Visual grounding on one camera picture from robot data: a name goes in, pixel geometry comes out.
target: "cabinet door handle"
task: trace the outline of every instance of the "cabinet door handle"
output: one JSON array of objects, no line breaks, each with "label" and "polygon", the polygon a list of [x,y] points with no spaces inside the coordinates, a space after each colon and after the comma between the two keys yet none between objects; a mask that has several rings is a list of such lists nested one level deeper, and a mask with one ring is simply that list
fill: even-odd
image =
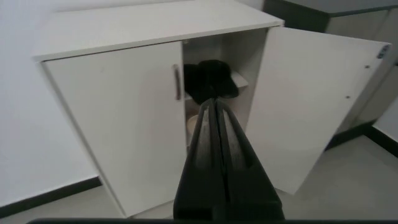
[{"label": "cabinet door handle", "polygon": [[181,81],[180,81],[180,70],[178,69],[178,65],[173,65],[174,69],[174,79],[175,79],[175,99],[181,100]]}]

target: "cabinet panel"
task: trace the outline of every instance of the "cabinet panel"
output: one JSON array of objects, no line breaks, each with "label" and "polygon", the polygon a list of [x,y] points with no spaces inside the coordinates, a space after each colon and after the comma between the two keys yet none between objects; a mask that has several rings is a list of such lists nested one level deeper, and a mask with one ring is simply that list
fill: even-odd
[{"label": "cabinet panel", "polygon": [[394,66],[386,75],[377,91],[373,94],[366,106],[359,114],[357,125],[380,118],[390,104],[398,96],[398,66]]},{"label": "cabinet panel", "polygon": [[186,156],[183,94],[176,100],[176,74],[183,90],[181,68],[181,42],[45,62],[126,217],[175,197]]},{"label": "cabinet panel", "polygon": [[332,17],[327,34],[372,40],[387,17],[387,10]]},{"label": "cabinet panel", "polygon": [[[380,31],[375,36],[374,40],[390,42],[391,48],[384,57],[379,69],[373,75],[372,79],[364,89],[361,96],[356,101],[355,105],[350,111],[350,116],[347,117],[349,126],[355,127],[357,125],[380,118],[387,107],[393,102],[391,96],[385,94],[393,90],[385,89],[383,84],[393,69],[395,63],[398,61],[398,9],[390,10],[387,20],[383,23]],[[377,102],[377,98],[384,97],[384,100]]]},{"label": "cabinet panel", "polygon": [[270,29],[246,134],[276,188],[297,191],[379,66],[385,45]]}]

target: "black baseboard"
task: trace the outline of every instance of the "black baseboard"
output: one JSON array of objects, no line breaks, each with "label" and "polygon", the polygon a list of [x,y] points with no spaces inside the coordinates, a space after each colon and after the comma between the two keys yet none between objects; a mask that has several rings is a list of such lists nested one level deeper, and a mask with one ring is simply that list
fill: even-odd
[{"label": "black baseboard", "polygon": [[373,128],[372,125],[375,122],[376,122],[376,120],[370,121],[370,122],[358,125],[357,127],[351,128],[342,133],[334,135],[333,138],[331,139],[331,141],[329,142],[328,146],[326,147],[325,151],[329,150],[333,147],[339,146],[343,143],[346,143],[350,140],[353,140],[355,138],[358,138],[362,135],[366,135],[366,133],[368,133]]},{"label": "black baseboard", "polygon": [[370,140],[374,141],[379,146],[390,152],[395,157],[398,157],[398,142],[391,139],[389,136],[372,127],[366,134]]},{"label": "black baseboard", "polygon": [[65,198],[89,189],[93,189],[101,185],[102,183],[100,179],[98,177],[94,177],[88,180],[77,182],[75,184],[61,187],[59,189],[35,197],[27,198],[25,200],[21,200],[19,202],[0,207],[0,218],[7,217],[18,212],[23,212],[25,210],[43,205],[45,203],[53,202],[55,200],[59,200],[61,198]]}]

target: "tile floor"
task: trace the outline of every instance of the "tile floor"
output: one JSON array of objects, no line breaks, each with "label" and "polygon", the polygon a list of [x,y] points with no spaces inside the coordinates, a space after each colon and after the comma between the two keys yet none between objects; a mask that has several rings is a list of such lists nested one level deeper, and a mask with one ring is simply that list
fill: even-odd
[{"label": "tile floor", "polygon": [[[295,195],[278,191],[286,219],[398,220],[398,159],[366,137],[325,152]],[[167,218],[172,204],[138,214]],[[103,187],[0,220],[27,223],[40,217],[108,217],[120,214]]]}]

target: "cabinet top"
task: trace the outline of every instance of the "cabinet top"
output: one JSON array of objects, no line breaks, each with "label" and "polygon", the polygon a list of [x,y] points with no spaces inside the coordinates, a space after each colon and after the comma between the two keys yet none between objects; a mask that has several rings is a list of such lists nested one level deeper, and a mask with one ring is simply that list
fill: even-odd
[{"label": "cabinet top", "polygon": [[398,0],[280,0],[324,12],[330,17],[398,7]]},{"label": "cabinet top", "polygon": [[283,24],[232,0],[58,12],[41,27],[33,55],[44,61]]}]

